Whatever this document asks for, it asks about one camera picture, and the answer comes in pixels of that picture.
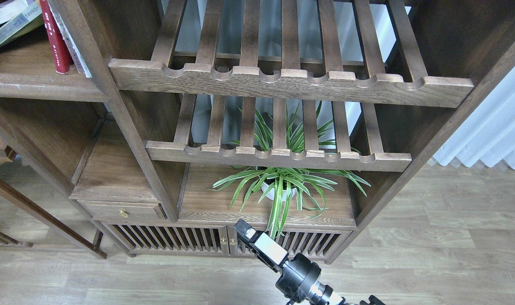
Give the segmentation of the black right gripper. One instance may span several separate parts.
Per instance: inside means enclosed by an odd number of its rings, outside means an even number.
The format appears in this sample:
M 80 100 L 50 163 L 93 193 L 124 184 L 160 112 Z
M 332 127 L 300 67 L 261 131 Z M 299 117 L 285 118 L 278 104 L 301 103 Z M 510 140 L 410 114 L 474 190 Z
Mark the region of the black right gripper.
M 321 268 L 311 262 L 302 253 L 286 261 L 288 252 L 265 232 L 255 230 L 247 222 L 240 219 L 234 226 L 238 239 L 249 247 L 274 272 L 282 272 L 275 286 L 288 299 L 288 303 L 301 303 L 308 299 L 310 303 L 325 303 L 325 288 L 312 286 L 317 282 Z

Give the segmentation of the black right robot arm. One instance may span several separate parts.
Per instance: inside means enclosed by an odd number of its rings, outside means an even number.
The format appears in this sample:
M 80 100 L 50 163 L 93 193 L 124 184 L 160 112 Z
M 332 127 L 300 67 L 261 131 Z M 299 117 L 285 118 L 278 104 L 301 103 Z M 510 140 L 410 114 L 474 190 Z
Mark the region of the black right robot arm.
M 312 305 L 346 305 L 346 299 L 319 281 L 321 268 L 301 253 L 288 259 L 288 252 L 265 232 L 254 230 L 240 219 L 234 226 L 238 239 L 274 272 L 281 276 L 276 287 L 289 300 L 288 304 L 308 300 Z

